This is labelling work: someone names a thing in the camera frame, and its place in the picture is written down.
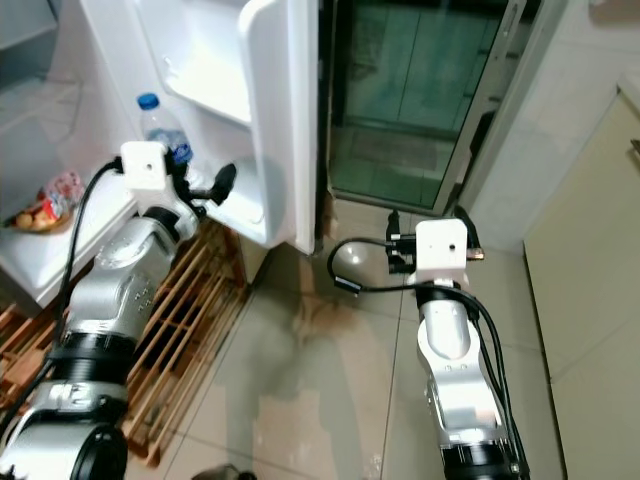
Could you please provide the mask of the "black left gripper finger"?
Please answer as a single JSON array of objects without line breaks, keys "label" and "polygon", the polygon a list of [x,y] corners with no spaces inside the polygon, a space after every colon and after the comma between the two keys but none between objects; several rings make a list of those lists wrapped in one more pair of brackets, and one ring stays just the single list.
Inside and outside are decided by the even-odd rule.
[{"label": "black left gripper finger", "polygon": [[210,187],[210,201],[215,205],[221,206],[227,201],[227,198],[232,192],[234,183],[238,174],[237,165],[230,163],[218,170],[214,177],[214,183]]}]

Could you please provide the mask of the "clear water bottle blue cap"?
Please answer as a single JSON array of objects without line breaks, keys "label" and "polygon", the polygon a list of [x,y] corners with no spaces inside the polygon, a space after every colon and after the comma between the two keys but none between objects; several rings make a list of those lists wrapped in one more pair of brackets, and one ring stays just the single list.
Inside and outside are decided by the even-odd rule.
[{"label": "clear water bottle blue cap", "polygon": [[163,143],[172,152],[175,165],[189,165],[193,150],[179,120],[161,105],[156,93],[141,93],[136,99],[141,110],[140,128],[147,141]]}]

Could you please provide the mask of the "white fridge door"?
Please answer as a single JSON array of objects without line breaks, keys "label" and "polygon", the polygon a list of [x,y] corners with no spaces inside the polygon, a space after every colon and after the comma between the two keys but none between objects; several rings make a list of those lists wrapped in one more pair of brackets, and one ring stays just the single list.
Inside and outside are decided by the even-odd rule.
[{"label": "white fridge door", "polygon": [[207,214],[264,248],[316,247],[319,0],[79,0],[125,123],[155,93],[212,177]]}]

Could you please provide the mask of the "grey mini fridge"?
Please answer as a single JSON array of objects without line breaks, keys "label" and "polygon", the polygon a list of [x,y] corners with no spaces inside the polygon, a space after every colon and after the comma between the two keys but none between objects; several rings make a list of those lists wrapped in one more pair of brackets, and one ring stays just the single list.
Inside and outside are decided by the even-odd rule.
[{"label": "grey mini fridge", "polygon": [[[0,215],[26,209],[56,175],[86,180],[136,138],[136,116],[119,104],[83,0],[1,1]],[[113,175],[90,198],[77,241],[76,268],[101,250],[136,211]],[[70,232],[37,236],[1,229],[1,288],[23,314],[37,314],[60,292]]]}]

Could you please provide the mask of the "wooden slatted wine rack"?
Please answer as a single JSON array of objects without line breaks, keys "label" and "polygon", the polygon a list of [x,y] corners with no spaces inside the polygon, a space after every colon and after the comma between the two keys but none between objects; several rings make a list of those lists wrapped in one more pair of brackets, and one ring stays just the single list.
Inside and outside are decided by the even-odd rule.
[{"label": "wooden slatted wine rack", "polygon": [[247,292],[236,244],[133,218],[63,296],[3,326],[1,480],[125,480],[155,468]]}]

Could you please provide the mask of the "dark glass door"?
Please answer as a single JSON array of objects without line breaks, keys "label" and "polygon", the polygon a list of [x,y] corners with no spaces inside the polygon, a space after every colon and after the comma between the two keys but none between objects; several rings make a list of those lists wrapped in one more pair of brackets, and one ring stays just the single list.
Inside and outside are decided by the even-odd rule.
[{"label": "dark glass door", "polygon": [[543,0],[330,0],[328,183],[442,215],[460,201]]}]

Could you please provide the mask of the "beige kitchen cabinet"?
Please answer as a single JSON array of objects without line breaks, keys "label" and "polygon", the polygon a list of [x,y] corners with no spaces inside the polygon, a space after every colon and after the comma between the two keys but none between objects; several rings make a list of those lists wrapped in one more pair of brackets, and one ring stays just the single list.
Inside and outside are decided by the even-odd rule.
[{"label": "beige kitchen cabinet", "polygon": [[640,480],[640,108],[621,93],[525,241],[568,480]]}]

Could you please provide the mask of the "grey left robot leg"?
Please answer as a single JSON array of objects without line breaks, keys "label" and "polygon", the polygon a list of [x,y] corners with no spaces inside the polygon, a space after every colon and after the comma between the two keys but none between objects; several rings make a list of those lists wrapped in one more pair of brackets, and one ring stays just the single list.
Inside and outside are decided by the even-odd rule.
[{"label": "grey left robot leg", "polygon": [[191,480],[259,480],[255,472],[242,470],[230,463],[205,468],[191,477]]}]

